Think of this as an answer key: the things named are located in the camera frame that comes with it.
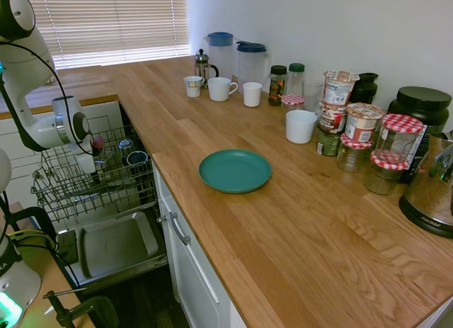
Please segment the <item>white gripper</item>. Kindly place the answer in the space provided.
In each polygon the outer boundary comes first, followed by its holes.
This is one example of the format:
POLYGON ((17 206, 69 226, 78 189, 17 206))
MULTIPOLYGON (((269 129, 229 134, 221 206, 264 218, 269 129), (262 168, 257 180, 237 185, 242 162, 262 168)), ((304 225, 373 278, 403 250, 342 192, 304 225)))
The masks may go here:
POLYGON ((100 178, 94 164, 91 144, 89 142, 83 142, 80 145, 71 143, 69 148, 81 170, 85 174, 90 174, 95 185, 99 185, 100 178))

